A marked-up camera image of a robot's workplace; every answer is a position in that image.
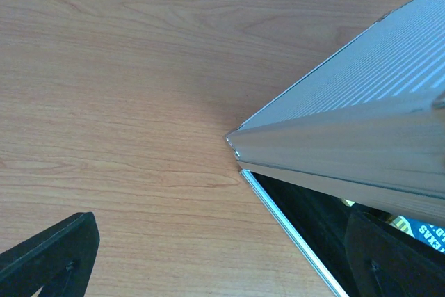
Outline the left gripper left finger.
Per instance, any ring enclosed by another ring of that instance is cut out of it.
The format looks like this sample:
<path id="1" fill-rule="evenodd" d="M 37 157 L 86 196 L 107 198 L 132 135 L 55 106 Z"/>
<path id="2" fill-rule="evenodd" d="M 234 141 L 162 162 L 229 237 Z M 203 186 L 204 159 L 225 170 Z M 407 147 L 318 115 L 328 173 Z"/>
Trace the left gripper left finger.
<path id="1" fill-rule="evenodd" d="M 99 242 L 92 212 L 52 225 L 1 253 L 1 295 L 84 296 Z"/>

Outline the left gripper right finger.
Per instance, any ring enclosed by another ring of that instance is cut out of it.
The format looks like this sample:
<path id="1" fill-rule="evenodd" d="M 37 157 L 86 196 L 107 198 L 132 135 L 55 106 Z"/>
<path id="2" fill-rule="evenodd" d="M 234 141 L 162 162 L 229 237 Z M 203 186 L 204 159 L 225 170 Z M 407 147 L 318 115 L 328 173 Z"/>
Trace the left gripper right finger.
<path id="1" fill-rule="evenodd" d="M 444 254 L 368 213 L 350 214 L 345 247 L 361 296 L 444 295 Z"/>

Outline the blue gold card deck box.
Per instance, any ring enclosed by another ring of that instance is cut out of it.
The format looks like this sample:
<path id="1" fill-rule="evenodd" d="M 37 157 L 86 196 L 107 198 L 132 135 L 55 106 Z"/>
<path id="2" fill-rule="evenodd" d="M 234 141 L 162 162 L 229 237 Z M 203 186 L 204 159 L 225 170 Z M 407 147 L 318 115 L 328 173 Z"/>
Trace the blue gold card deck box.
<path id="1" fill-rule="evenodd" d="M 390 218 L 389 224 L 444 254 L 445 231 L 443 227 L 423 223 L 404 216 L 394 216 Z"/>

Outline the aluminium poker case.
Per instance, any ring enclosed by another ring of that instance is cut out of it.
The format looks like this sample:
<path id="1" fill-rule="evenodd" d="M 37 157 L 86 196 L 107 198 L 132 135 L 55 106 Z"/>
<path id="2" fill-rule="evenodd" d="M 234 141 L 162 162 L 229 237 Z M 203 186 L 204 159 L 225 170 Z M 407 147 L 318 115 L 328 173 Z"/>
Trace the aluminium poker case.
<path id="1" fill-rule="evenodd" d="M 373 23 L 226 137 L 275 220 L 336 296 L 361 296 L 350 214 L 444 228 L 444 0 Z"/>

